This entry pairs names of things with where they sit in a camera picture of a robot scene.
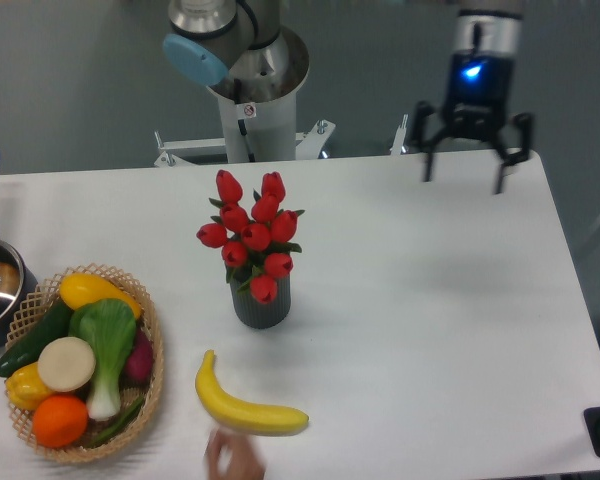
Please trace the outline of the blurred human hand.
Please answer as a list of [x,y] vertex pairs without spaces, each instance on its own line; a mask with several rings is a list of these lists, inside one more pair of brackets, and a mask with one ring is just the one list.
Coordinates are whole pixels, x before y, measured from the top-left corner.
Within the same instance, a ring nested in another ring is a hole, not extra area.
[[207,478],[263,480],[266,468],[249,436],[214,430],[205,451]]

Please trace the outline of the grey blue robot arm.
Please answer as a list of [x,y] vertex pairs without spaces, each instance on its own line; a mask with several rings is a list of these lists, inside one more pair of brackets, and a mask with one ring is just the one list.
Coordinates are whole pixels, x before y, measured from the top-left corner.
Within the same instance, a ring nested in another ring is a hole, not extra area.
[[[162,48],[175,70],[217,99],[231,163],[313,159],[334,127],[318,122],[299,139],[296,94],[310,67],[307,47],[282,25],[277,1],[172,1]],[[534,117],[507,115],[524,4],[462,1],[444,103],[426,101],[405,117],[392,151],[424,153],[430,181],[446,139],[487,144],[499,158],[495,193],[508,170],[530,157]]]

